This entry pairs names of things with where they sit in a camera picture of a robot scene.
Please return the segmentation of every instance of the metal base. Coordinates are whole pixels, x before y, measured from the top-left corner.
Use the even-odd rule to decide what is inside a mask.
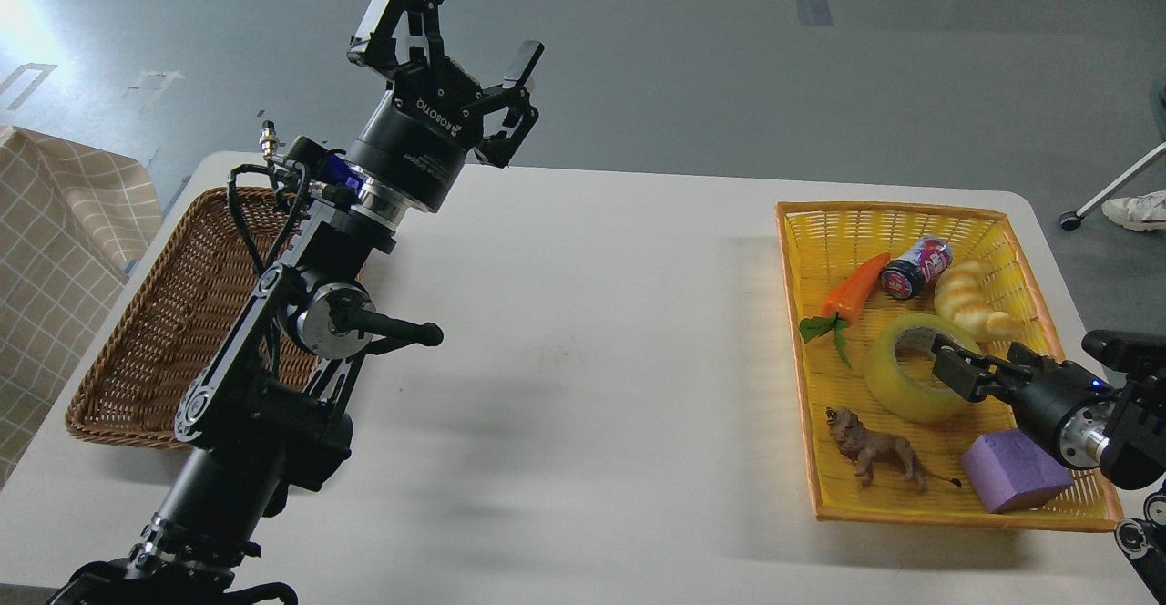
[[[1084,216],[1093,213],[1093,211],[1096,210],[1101,203],[1111,198],[1122,185],[1125,185],[1126,182],[1131,181],[1131,178],[1137,177],[1142,170],[1150,168],[1150,164],[1160,160],[1161,156],[1166,156],[1166,143],[1158,145],[1157,148],[1150,149],[1150,152],[1146,153],[1146,156],[1142,156],[1136,164],[1130,166],[1125,173],[1121,174],[1121,176],[1115,178],[1115,181],[1112,181],[1109,185],[1105,185],[1100,194],[1094,195],[1094,197],[1090,198],[1089,202],[1084,203],[1082,207],[1079,207],[1077,211],[1066,211],[1062,213],[1060,218],[1061,228],[1070,232],[1076,227],[1081,227],[1081,220]]]

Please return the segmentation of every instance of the yellow plastic basket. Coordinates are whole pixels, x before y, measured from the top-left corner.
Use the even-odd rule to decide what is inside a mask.
[[[1056,330],[1044,297],[1007,216],[972,207],[912,205],[912,203],[778,203],[778,235],[789,307],[807,479],[814,514],[820,520],[919,523],[978,528],[1030,528],[1070,532],[1110,532],[1122,507],[1110,481],[1097,471],[1074,472],[1074,486],[1044,507],[989,514],[960,465],[960,457],[986,431],[1012,429],[1016,422],[1003,402],[989,399],[969,404],[964,413],[920,425],[879,406],[866,389],[862,367],[879,331],[899,315],[934,314],[930,289],[911,301],[895,301],[874,289],[858,325],[843,332],[854,368],[838,359],[827,338],[803,344],[799,319],[819,315],[822,301],[858,265],[907,251],[920,235],[948,240],[955,260],[978,259],[992,266],[984,294],[993,309],[1009,311],[1024,324],[1016,340],[1041,354],[1063,359]],[[1009,340],[981,344],[986,354],[1004,357]],[[900,357],[904,370],[923,384],[946,388],[930,377],[929,357]],[[826,423],[826,407],[849,407],[863,423],[911,441],[932,471],[958,478],[963,488],[930,480],[919,493],[900,479],[897,466],[877,466],[874,481],[862,487],[854,464],[838,452]]]

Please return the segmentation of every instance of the toy carrot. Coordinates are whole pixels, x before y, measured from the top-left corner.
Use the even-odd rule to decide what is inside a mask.
[[[842,330],[850,325],[858,324],[863,307],[866,307],[866,298],[870,297],[874,284],[878,284],[879,273],[883,266],[891,261],[891,253],[880,253],[878,256],[866,260],[859,265],[850,277],[845,277],[841,284],[835,286],[830,294],[822,302],[820,315],[814,318],[803,318],[798,323],[798,331],[801,332],[802,340],[816,339],[834,332],[834,347],[838,351],[842,363],[847,368],[854,368],[847,357],[847,339],[842,336]]]

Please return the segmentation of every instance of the shoe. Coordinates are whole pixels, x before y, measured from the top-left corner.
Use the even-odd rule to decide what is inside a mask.
[[[1149,232],[1166,228],[1166,190],[1142,195],[1139,198],[1112,198],[1101,205],[1101,211],[1112,224]]]

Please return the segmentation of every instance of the checkered cloth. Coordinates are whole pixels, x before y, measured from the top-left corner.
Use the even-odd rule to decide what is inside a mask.
[[[0,487],[161,224],[138,161],[0,127]]]

